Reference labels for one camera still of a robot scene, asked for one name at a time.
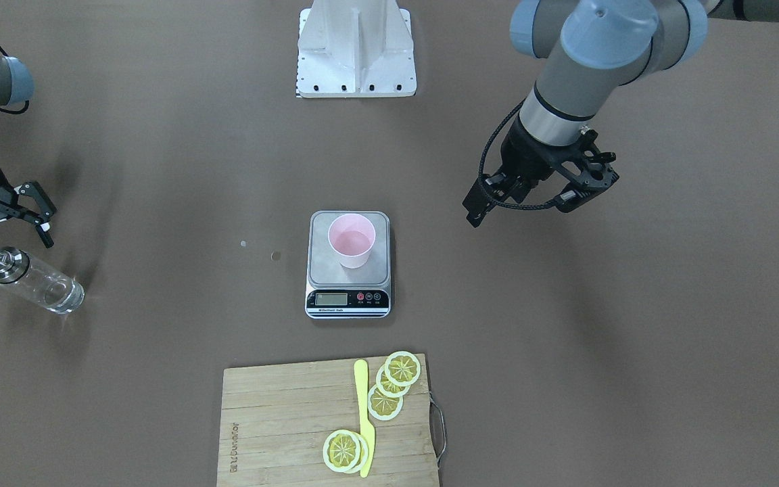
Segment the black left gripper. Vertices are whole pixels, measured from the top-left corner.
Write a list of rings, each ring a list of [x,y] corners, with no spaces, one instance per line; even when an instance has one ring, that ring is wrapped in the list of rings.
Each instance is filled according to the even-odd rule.
[[[544,144],[531,135],[516,120],[500,148],[500,167],[497,172],[484,172],[488,152],[507,121],[502,120],[489,136],[480,154],[478,175],[463,200],[467,222],[478,228],[486,215],[498,203],[512,198],[521,204],[538,182],[549,178],[557,163],[560,147]]]

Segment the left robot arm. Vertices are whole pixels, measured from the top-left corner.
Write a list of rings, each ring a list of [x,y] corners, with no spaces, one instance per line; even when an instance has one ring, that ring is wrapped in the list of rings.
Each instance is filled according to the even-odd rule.
[[[478,227],[497,207],[572,212],[619,180],[590,121],[616,89],[673,68],[698,52],[711,19],[779,22],[779,1],[522,1],[511,16],[513,47],[544,59],[508,129],[500,168],[479,163],[463,200]]]

